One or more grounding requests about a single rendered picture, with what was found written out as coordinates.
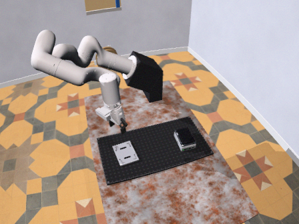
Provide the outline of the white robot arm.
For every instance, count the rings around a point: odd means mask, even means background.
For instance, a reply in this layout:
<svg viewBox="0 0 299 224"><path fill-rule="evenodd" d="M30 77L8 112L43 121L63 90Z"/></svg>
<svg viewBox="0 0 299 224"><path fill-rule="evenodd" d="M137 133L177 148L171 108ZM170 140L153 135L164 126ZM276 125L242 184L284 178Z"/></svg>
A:
<svg viewBox="0 0 299 224"><path fill-rule="evenodd" d="M40 32L31 55L32 67L76 86L82 86L89 81L98 81L104 106L97 108L95 112L109 121L111 119L109 113L112 111L110 109L120 106L121 99L120 77L107 69L123 73L123 78L129 79L137 65L136 57L132 55L126 58L106 51L91 35L81 40L78 50L70 44L62 43L55 47L54 45L55 34L52 31ZM97 53L97 64L101 67L88 67L94 53ZM75 65L65 60L75 62Z"/></svg>

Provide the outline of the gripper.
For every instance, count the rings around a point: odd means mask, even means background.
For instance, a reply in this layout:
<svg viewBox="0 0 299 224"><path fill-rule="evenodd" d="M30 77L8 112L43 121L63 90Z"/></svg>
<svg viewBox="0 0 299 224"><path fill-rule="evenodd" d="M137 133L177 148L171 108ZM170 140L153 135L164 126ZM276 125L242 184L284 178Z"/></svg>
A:
<svg viewBox="0 0 299 224"><path fill-rule="evenodd" d="M109 126L117 124L120 126L121 134L123 135L126 132L127 123L125 122L125 115L121 106L116 107L109 114L111 115L111 119L109 120ZM122 123L121 123L122 122ZM124 126L122 127L121 124ZM125 128L124 128L125 127Z"/></svg>

